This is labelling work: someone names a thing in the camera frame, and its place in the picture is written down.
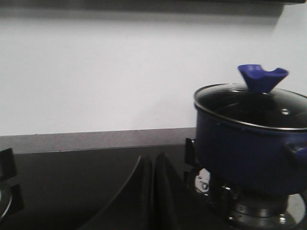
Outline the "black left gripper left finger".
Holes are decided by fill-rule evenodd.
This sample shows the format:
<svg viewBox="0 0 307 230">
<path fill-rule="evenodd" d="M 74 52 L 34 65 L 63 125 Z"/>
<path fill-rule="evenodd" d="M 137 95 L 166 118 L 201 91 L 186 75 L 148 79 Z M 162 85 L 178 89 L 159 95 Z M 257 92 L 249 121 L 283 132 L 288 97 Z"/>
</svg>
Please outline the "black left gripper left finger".
<svg viewBox="0 0 307 230">
<path fill-rule="evenodd" d="M 128 180 L 115 197 L 81 230 L 148 230 L 150 229 L 150 201 L 152 163 L 140 156 Z"/>
</svg>

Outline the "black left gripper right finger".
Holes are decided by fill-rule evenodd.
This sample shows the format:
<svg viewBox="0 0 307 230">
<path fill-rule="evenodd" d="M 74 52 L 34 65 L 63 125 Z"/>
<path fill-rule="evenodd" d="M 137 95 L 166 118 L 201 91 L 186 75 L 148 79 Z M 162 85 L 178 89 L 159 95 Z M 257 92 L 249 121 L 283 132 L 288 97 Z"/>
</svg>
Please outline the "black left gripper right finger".
<svg viewBox="0 0 307 230">
<path fill-rule="evenodd" d="M 159 230 L 214 230 L 214 217 L 186 188 L 168 157 L 157 156 L 154 204 Z"/>
</svg>

